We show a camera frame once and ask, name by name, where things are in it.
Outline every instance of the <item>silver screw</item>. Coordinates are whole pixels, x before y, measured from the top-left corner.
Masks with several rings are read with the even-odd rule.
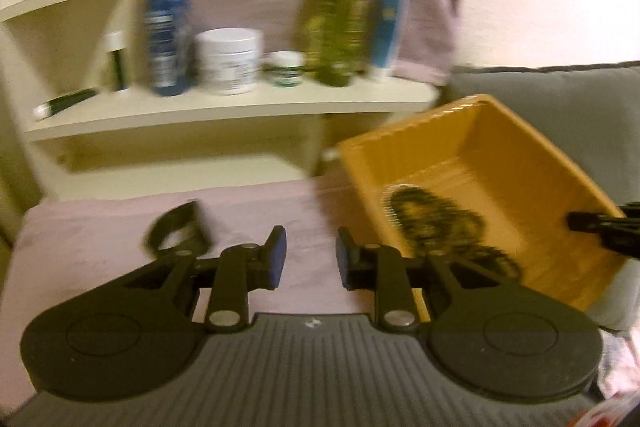
[[[391,310],[385,313],[385,322],[395,327],[411,326],[415,322],[415,315],[407,310]]]
[[[218,310],[209,315],[209,322],[214,326],[228,328],[240,322],[240,314],[232,310]]]

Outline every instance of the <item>jar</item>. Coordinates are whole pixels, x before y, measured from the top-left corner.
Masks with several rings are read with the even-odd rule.
[[[215,94],[238,94],[254,89],[262,57],[262,32],[247,28],[219,28],[196,35],[202,87]]]
[[[305,55],[283,51],[269,55],[269,78],[276,86],[291,87],[302,82]]]

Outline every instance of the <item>blue spray bottle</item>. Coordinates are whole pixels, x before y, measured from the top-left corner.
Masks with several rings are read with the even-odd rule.
[[[151,88],[161,96],[189,89],[191,26],[187,0],[148,0],[145,23],[150,55]]]

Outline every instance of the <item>orange bin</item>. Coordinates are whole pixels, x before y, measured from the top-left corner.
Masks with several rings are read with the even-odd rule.
[[[565,223],[571,210],[623,216],[619,208],[564,153],[489,95],[463,98],[339,148],[380,241],[404,256],[412,257],[412,250],[385,211],[385,191],[396,184],[420,185],[480,214],[486,222],[482,243],[520,265],[522,284],[579,310],[594,303],[625,262],[600,247],[596,235],[570,232]]]

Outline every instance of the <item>gray ribbed panel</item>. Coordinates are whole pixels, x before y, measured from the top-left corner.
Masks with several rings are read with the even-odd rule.
[[[441,375],[415,339],[365,315],[261,315],[212,336],[166,386],[87,404],[35,396],[10,427],[564,427],[593,406],[576,396],[515,405],[476,396]]]

